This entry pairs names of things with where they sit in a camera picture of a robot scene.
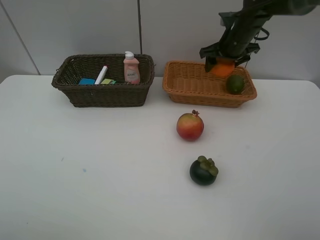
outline dark brown wicker basket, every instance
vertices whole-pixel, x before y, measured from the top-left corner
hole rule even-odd
[[[94,54],[68,57],[54,75],[52,86],[79,108],[142,106],[155,77],[155,65],[151,56],[135,57],[140,62],[139,84],[78,85],[82,78],[97,79],[104,65],[108,66],[105,78],[125,81],[124,54]]]

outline white table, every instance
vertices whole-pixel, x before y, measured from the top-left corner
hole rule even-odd
[[[75,108],[51,76],[0,84],[1,240],[319,240],[320,90],[255,80],[241,108]],[[176,133],[196,109],[196,142]],[[189,167],[213,158],[215,183]]]

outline pink soap bottle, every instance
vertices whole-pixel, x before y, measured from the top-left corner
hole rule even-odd
[[[140,83],[139,61],[135,58],[135,55],[130,51],[126,51],[123,63],[125,81],[132,84]]]

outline light brown wicker basket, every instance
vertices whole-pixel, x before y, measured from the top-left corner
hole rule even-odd
[[[257,90],[245,68],[238,66],[231,75],[244,78],[244,89],[239,95],[227,92],[229,76],[217,77],[208,73],[203,63],[169,61],[165,66],[162,87],[172,101],[181,104],[237,108],[257,97]]]

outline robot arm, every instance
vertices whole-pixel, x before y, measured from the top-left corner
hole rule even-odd
[[[265,32],[267,37],[255,39],[268,38],[269,33],[263,25],[273,15],[302,16],[317,5],[320,5],[320,0],[244,0],[241,11],[219,13],[225,26],[224,34],[219,42],[200,50],[200,57],[205,58],[206,72],[217,64],[217,57],[231,59],[235,66],[248,62],[250,54],[260,50],[259,44],[251,43],[252,39],[260,31]]]

